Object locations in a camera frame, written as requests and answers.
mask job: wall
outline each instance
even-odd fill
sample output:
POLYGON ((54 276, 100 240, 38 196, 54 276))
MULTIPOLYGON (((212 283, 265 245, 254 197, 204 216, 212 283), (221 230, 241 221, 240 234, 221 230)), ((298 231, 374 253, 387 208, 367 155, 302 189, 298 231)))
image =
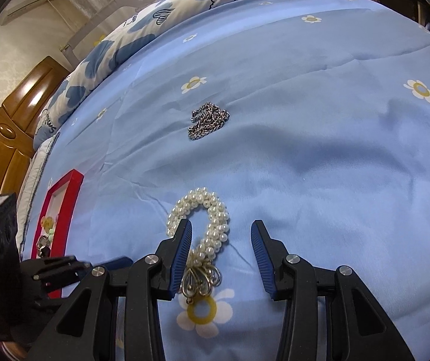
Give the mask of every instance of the wall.
POLYGON ((0 105, 31 69, 48 55, 71 70, 60 48, 72 35, 73 32, 49 3, 0 26, 0 105))

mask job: metal screw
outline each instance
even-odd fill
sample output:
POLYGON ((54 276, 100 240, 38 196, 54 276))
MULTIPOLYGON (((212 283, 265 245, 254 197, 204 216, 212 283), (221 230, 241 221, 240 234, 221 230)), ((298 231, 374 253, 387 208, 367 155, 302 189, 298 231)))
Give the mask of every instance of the metal screw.
POLYGON ((145 258, 145 262, 147 263, 147 264, 149 264, 149 265, 154 265, 155 263, 157 263, 158 262, 158 257, 156 256, 156 255, 154 255, 154 254, 152 254, 152 255, 148 255, 146 258, 145 258))
POLYGON ((341 273, 341 275, 350 275, 353 273, 353 270, 348 266, 340 266, 340 269, 338 269, 341 273))
POLYGON ((288 263, 292 263, 292 264, 300 262, 300 257, 298 255, 295 255, 295 254, 289 254, 286 256, 285 259, 288 263))
POLYGON ((93 270, 91 270, 91 275, 95 277, 100 277, 105 274, 105 268, 102 266, 96 266, 93 270))

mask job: metal chain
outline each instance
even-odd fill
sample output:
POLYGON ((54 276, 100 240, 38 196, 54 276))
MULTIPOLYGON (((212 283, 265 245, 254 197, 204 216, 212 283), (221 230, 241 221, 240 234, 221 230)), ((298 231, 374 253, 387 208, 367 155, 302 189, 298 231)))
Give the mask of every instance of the metal chain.
POLYGON ((188 137, 190 140, 198 140, 213 133, 222 128, 230 118, 227 110, 223 110, 210 102, 193 111, 191 115, 191 121, 194 125, 188 128, 188 137))

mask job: red box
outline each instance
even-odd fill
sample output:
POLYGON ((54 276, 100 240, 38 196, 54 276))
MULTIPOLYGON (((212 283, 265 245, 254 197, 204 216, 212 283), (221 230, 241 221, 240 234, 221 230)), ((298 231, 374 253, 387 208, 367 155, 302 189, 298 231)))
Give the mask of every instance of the red box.
MULTIPOLYGON (((41 235, 41 219, 44 216, 53 218, 58 216, 53 241, 51 242, 50 257, 64 257, 71 218, 82 182, 83 174, 73 169, 56 182, 46 193, 45 202, 43 202, 36 226, 33 247, 31 248, 31 259, 38 257, 36 243, 41 235)), ((51 292, 50 297, 61 297, 61 290, 51 292)))

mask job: pearl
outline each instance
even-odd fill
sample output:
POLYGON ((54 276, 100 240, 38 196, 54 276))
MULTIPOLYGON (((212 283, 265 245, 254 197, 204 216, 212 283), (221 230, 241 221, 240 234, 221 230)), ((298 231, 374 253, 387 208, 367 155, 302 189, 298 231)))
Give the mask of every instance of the pearl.
POLYGON ((176 202, 175 207, 167 216, 166 234, 173 237, 180 221, 186 219, 198 205, 203 205, 207 209, 209 223, 201 242, 190 250, 187 267, 199 267, 206 260, 214 260, 221 249, 222 242, 228 240, 226 233, 229 231, 227 221, 230 216, 226 211, 226 206, 216 193, 210 193, 206 187, 190 190, 187 195, 176 202))

